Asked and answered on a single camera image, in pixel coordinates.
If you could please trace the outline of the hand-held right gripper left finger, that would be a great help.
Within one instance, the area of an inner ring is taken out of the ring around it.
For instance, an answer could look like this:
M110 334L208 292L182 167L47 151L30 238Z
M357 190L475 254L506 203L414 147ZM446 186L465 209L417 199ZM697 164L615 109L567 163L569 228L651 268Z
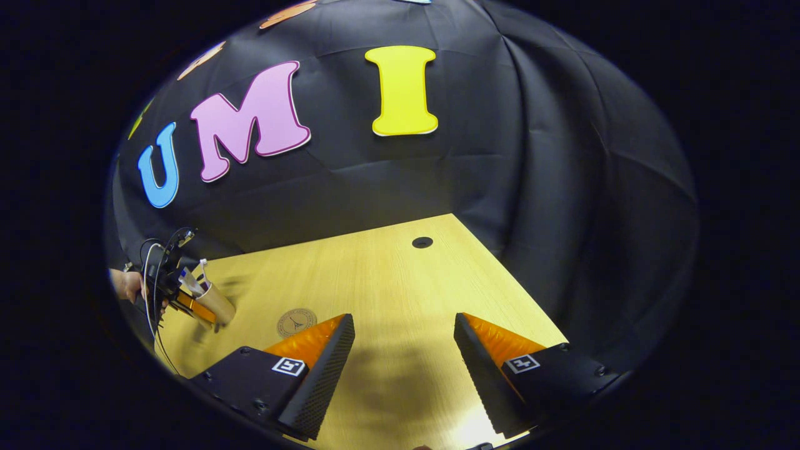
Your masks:
M263 350L239 347L189 382L266 432L315 441L355 336L340 314Z

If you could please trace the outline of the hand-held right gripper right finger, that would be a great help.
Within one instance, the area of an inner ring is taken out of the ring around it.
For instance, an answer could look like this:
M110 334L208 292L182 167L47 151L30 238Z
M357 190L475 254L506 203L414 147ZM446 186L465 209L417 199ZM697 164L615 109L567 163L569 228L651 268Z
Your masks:
M542 434L586 412L621 375L568 342L551 347L465 312L454 341L495 432Z

